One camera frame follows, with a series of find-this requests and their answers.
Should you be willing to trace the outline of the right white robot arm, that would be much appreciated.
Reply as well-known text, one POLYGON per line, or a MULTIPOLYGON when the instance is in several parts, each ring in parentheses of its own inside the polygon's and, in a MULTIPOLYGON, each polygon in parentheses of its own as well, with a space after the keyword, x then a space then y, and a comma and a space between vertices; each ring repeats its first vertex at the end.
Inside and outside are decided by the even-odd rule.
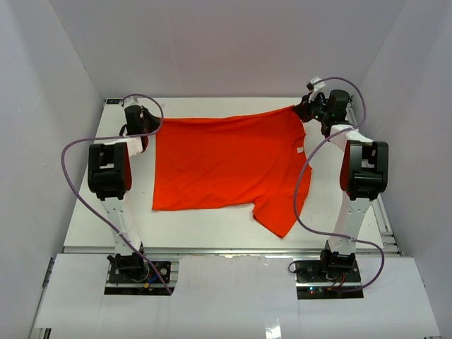
POLYGON ((349 100, 344 90, 332 90, 330 95, 310 92, 293 108, 301 121, 318 121, 326 141, 343 151, 338 219, 318 260, 293 263, 301 283, 332 283, 335 287, 346 281, 359 283, 358 234, 372 202, 387 187, 388 144, 368 139, 352 126, 347 120, 349 100))

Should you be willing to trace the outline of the orange t-shirt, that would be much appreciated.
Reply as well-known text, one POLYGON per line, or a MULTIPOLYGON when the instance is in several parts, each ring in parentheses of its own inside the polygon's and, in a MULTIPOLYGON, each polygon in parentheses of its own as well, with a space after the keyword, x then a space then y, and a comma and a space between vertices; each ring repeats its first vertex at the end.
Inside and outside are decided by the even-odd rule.
POLYGON ((155 140, 153 210, 253 204, 285 237, 309 195, 306 132, 292 106, 224 118, 166 118, 155 140))

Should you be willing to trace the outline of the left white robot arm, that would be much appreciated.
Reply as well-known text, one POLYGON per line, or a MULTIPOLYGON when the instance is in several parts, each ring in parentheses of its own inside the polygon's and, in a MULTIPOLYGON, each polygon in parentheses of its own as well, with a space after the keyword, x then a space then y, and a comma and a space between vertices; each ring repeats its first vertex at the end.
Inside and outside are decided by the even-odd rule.
POLYGON ((135 282, 145 280, 149 264, 141 257, 142 241, 126 211, 126 194, 132 187, 130 158, 148 147, 148 133, 160 127, 160 119, 144 106, 124 107, 127 132, 124 140, 96 143, 89 147, 88 187, 100 200, 108 221, 113 224, 114 255, 109 257, 120 274, 135 282))

